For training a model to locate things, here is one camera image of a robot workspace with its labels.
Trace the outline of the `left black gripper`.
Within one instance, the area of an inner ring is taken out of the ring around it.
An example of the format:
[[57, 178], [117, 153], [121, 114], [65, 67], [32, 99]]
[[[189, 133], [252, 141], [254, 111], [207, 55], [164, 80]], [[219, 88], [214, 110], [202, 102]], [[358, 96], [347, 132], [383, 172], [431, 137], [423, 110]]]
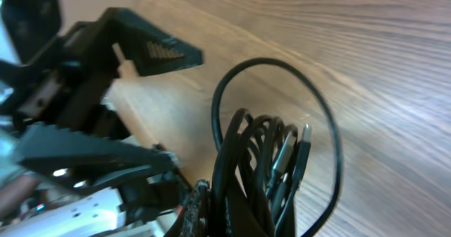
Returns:
[[[69, 49], [81, 32], [79, 58]], [[201, 49], [128, 8], [77, 22], [30, 65], [1, 62], [1, 129], [23, 134], [16, 164], [70, 191], [98, 191], [179, 167], [171, 152], [109, 139], [127, 136], [118, 114], [101, 102], [119, 76], [114, 44], [140, 76], [204, 63]]]

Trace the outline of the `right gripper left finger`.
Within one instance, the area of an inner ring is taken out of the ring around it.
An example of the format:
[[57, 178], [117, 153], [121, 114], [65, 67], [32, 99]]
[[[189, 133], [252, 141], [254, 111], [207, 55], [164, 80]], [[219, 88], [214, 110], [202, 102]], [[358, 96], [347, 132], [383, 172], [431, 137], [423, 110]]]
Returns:
[[175, 223], [164, 237], [206, 237], [210, 211], [210, 185], [197, 181]]

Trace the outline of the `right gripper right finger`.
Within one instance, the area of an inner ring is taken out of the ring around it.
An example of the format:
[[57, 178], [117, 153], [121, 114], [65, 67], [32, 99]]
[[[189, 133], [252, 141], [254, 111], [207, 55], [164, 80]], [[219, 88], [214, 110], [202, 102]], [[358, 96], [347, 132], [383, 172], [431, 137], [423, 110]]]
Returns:
[[239, 184], [232, 183], [225, 196], [226, 236], [269, 237], [254, 218]]

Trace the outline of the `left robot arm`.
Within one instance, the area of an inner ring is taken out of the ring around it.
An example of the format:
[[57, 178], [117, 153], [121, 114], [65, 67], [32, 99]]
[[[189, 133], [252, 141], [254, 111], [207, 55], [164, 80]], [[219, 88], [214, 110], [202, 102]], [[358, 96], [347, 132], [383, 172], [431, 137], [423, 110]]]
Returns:
[[117, 44], [140, 76], [199, 66], [200, 49], [129, 8], [108, 8], [60, 35], [58, 0], [1, 0], [1, 130], [13, 162], [78, 201], [9, 226], [12, 236], [95, 236], [147, 223], [189, 198], [177, 157], [125, 143], [102, 104], [119, 78]]

